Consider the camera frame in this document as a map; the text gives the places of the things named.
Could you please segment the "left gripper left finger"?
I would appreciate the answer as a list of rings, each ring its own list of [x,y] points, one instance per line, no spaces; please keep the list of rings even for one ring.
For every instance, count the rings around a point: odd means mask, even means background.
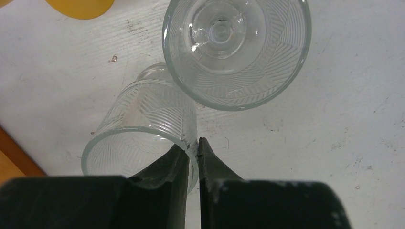
[[[3,229],[182,229],[189,158],[179,146],[131,177],[21,177],[0,188]]]

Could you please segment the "clear etched glass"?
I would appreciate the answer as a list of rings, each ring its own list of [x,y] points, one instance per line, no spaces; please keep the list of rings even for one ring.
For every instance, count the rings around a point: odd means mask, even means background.
[[[118,95],[85,146],[81,169],[86,176],[130,177],[176,145],[189,157],[192,191],[198,179],[197,142],[195,103],[160,62]]]
[[[201,105],[242,111],[296,78],[312,34],[305,0],[172,0],[162,27],[175,83]]]

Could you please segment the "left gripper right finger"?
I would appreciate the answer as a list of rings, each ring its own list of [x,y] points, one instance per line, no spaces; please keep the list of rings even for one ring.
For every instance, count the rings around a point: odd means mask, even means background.
[[[203,229],[349,229],[345,209],[326,184],[247,180],[204,137],[198,143]]]

